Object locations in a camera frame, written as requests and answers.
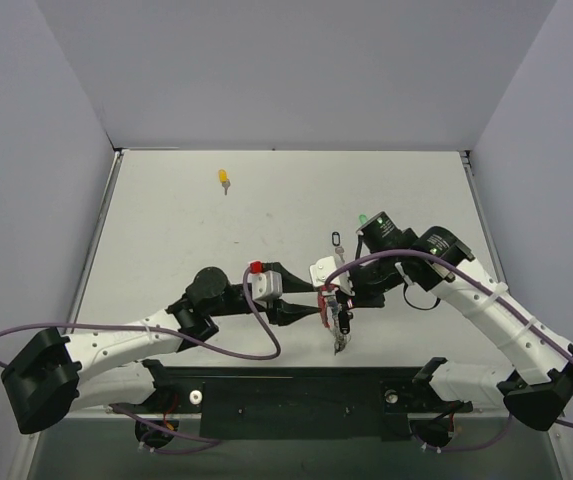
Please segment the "black metal mount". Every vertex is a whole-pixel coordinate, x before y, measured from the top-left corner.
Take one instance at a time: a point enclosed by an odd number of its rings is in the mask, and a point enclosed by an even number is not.
[[[573,345],[568,346],[573,356]],[[547,431],[573,396],[573,365],[568,363],[561,372],[548,372],[551,381],[528,385],[515,371],[505,382],[497,385],[504,394],[504,405],[517,420],[534,430]]]
[[[140,414],[201,414],[200,435],[232,439],[409,438],[409,413],[442,413],[419,367],[185,368],[144,360],[155,393]],[[202,393],[194,405],[191,392]]]

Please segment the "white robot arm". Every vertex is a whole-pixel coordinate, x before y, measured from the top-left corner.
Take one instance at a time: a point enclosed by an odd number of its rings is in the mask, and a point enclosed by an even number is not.
[[[243,285],[231,285],[221,270],[208,267],[180,300],[138,322],[87,333],[62,335],[54,328],[39,332],[2,374],[20,431],[47,428],[74,409],[147,402],[162,383],[153,370],[165,367],[153,369],[139,360],[181,352],[195,339],[204,345],[218,331],[212,316],[259,308],[270,323],[286,326],[320,309],[288,304],[282,294],[318,292],[332,306],[339,334],[346,335],[351,310],[382,307],[383,294],[404,281],[452,305],[512,364],[461,365],[434,358],[408,384],[411,397],[425,396],[428,403],[436,399],[442,406],[457,401],[477,408],[505,407],[534,429],[550,428],[573,395],[573,344],[516,302],[506,285],[496,282],[448,230],[433,227],[418,237],[411,229],[399,230],[381,212],[362,225],[358,235],[372,255],[345,265],[334,256],[320,259],[309,270],[311,283],[279,263],[254,262],[249,278],[257,303],[253,308],[253,302],[247,303],[250,296],[242,294]]]

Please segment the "white wall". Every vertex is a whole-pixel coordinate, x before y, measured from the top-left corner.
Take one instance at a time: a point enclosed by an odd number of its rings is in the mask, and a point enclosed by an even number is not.
[[[111,161],[37,5],[0,0],[0,329],[65,320]],[[18,438],[0,381],[0,479]]]
[[[514,295],[573,340],[573,0],[553,8],[472,164]]]
[[[118,147],[469,149],[554,0],[37,0]]]

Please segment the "red object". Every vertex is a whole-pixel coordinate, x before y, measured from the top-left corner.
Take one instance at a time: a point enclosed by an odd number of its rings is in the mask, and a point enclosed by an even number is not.
[[[250,263],[250,273],[262,273],[262,262],[251,262]]]

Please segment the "purple cable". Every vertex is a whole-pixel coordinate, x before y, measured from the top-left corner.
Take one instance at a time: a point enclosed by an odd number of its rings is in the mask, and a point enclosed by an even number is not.
[[[249,355],[247,353],[237,353],[232,352],[230,350],[225,350],[220,347],[216,347],[214,345],[210,345],[208,343],[202,342],[201,340],[197,340],[196,338],[191,337],[190,335],[186,335],[185,333],[177,332],[175,330],[170,330],[168,328],[160,328],[160,327],[144,327],[144,326],[136,326],[136,325],[96,325],[90,323],[32,323],[28,325],[20,325],[18,327],[8,328],[6,330],[2,330],[0,332],[0,338],[5,337],[6,335],[10,335],[17,332],[23,332],[26,330],[36,330],[36,329],[43,329],[43,328],[79,328],[80,330],[104,330],[104,331],[117,331],[117,332],[157,332],[157,333],[165,333],[168,335],[173,335],[174,337],[179,337],[182,340],[186,340],[187,342],[194,343],[195,345],[199,345],[200,347],[204,347],[208,350],[212,350],[213,352],[221,353],[222,355],[228,355],[229,357],[234,358],[241,358],[243,360],[272,360],[274,358],[279,357],[282,353],[282,347],[277,340],[275,334],[271,331],[270,327],[266,324],[264,319],[257,310],[255,303],[253,302],[253,298],[250,294],[250,289],[248,288],[248,276],[250,274],[250,268],[247,268],[244,272],[243,277],[243,284],[242,289],[244,291],[244,298],[248,303],[248,307],[250,308],[253,315],[259,322],[260,326],[264,329],[264,331],[268,334],[271,341],[275,345],[275,353],[271,353],[269,355]],[[0,360],[0,367],[6,368],[8,365],[5,364]]]
[[[146,442],[146,439],[150,437],[152,432],[145,433],[140,442]],[[191,455],[193,453],[203,452],[204,450],[210,450],[211,448],[217,447],[221,445],[221,442],[218,443],[209,443],[207,445],[202,445],[201,447],[191,447],[191,448],[183,448],[181,450],[170,450],[167,448],[154,448],[154,447],[147,447],[149,448],[150,453],[154,453],[156,455]]]
[[[441,258],[436,257],[434,255],[431,255],[429,253],[419,252],[417,250],[408,250],[408,249],[385,250],[383,252],[377,252],[377,253],[373,253],[371,255],[366,255],[365,257],[361,257],[357,260],[353,260],[352,262],[348,262],[345,265],[342,265],[341,267],[339,267],[337,270],[335,270],[333,273],[331,273],[328,276],[328,278],[326,279],[326,286],[329,287],[330,282],[332,282],[339,275],[341,275],[344,272],[347,272],[351,268],[354,268],[358,265],[361,265],[362,263],[370,262],[373,260],[379,260],[381,258],[386,258],[386,257],[416,257],[416,258],[421,258],[423,260],[427,260],[429,262],[436,263],[437,265],[441,265],[442,267],[444,267],[448,271],[459,276],[460,278],[462,278],[463,280],[465,280],[466,282],[471,284],[473,287],[475,287],[477,290],[482,292],[484,295],[490,296],[493,294],[493,292],[491,290],[486,288],[484,285],[479,283],[477,280],[475,280],[474,278],[465,274],[464,272],[459,270],[457,267],[451,265],[450,263],[446,262],[445,260],[442,260]],[[504,307],[506,310],[508,310],[522,324],[528,325],[528,322],[529,322],[528,319],[526,319],[521,313],[519,313],[519,311],[517,311],[517,309],[514,306],[512,306],[510,303],[508,303],[505,299],[503,299],[502,297],[497,297],[496,301],[502,307]],[[531,329],[530,331],[533,332],[541,340],[543,340],[547,345],[549,345],[553,350],[555,350],[557,353],[559,353],[562,357],[564,357],[573,366],[573,356],[570,353],[568,353],[562,347],[560,347],[555,342],[553,342],[541,330]],[[557,420],[555,420],[555,423],[557,423],[559,425],[563,425],[565,427],[573,428],[573,422],[569,422],[567,420],[557,419]]]
[[[478,445],[470,445],[470,446],[463,446],[463,447],[444,447],[444,448],[439,449],[439,451],[441,453],[476,452],[478,450],[483,450],[485,448],[492,447],[493,445],[498,443],[500,440],[502,440],[508,434],[508,431],[510,430],[510,426],[512,425],[512,423],[513,423],[513,416],[508,415],[508,418],[506,419],[506,424],[504,425],[504,427],[500,430],[500,432],[497,435],[495,435],[490,440],[487,440],[484,443],[480,443]],[[432,445],[429,445],[428,443],[424,442],[421,438],[419,438],[417,435],[415,435],[415,438],[417,440],[419,440],[422,444],[426,444],[426,448],[428,450],[432,450],[433,452],[436,452],[438,450],[437,447],[433,447]]]

